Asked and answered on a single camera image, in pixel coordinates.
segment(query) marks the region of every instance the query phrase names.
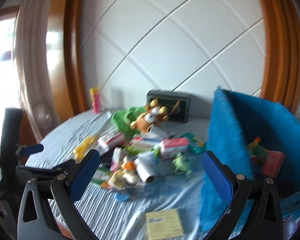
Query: blue plastic lid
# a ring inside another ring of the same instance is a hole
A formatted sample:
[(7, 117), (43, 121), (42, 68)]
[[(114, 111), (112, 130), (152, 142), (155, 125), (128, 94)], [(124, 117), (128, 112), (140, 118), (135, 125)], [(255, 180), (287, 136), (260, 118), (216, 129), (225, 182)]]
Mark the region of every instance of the blue plastic lid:
[(121, 194), (121, 193), (116, 193), (114, 195), (115, 200), (120, 201), (120, 202), (124, 202), (127, 201), (129, 199), (129, 197), (127, 195)]

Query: pink toy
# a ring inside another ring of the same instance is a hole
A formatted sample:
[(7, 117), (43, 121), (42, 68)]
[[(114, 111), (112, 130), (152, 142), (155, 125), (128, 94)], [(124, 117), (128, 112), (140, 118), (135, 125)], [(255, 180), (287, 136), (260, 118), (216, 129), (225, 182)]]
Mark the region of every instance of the pink toy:
[(262, 166), (263, 175), (271, 178), (277, 177), (285, 155), (282, 152), (269, 151), (265, 163)]
[(171, 159), (177, 156), (178, 152), (188, 149), (189, 141), (187, 138), (165, 139), (160, 143), (161, 158)]
[(92, 109), (95, 114), (99, 114), (102, 110), (100, 102), (99, 88), (90, 88), (90, 98), (92, 103)]

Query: yellow card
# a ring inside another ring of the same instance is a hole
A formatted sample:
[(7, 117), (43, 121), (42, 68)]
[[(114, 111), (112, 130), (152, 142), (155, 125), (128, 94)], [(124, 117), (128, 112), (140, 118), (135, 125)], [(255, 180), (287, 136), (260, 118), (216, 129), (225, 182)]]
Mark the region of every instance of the yellow card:
[(146, 213), (149, 240), (161, 240), (183, 235), (177, 209)]

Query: red and white box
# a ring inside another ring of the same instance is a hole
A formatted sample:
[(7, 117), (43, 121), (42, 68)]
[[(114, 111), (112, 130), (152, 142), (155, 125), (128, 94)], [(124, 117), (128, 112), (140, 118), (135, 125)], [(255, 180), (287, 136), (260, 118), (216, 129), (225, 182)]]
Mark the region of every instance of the red and white box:
[(98, 143), (108, 151), (110, 148), (121, 146), (126, 143), (125, 137), (122, 132), (110, 131), (98, 140)]
[(284, 159), (285, 155), (282, 152), (269, 151), (262, 166), (262, 174), (270, 178), (277, 177)]
[(165, 139), (160, 143), (161, 158), (175, 158), (178, 152), (188, 149), (189, 141), (187, 138)]

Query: blue fabric box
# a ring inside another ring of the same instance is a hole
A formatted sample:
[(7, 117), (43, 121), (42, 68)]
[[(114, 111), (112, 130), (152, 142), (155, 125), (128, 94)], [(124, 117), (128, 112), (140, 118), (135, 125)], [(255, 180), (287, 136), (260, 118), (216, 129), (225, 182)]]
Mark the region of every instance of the blue fabric box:
[[(246, 145), (261, 137), (264, 147), (281, 151), (286, 158), (277, 179), (294, 184), (294, 194), (281, 199), (283, 218), (300, 216), (300, 123), (280, 103), (273, 103), (218, 88), (210, 114), (207, 150), (211, 150), (221, 163), (236, 173), (253, 179)], [(208, 231), (226, 208), (211, 181), (204, 175), (202, 186), (200, 223)], [(251, 201), (240, 218), (242, 227), (249, 214)]]

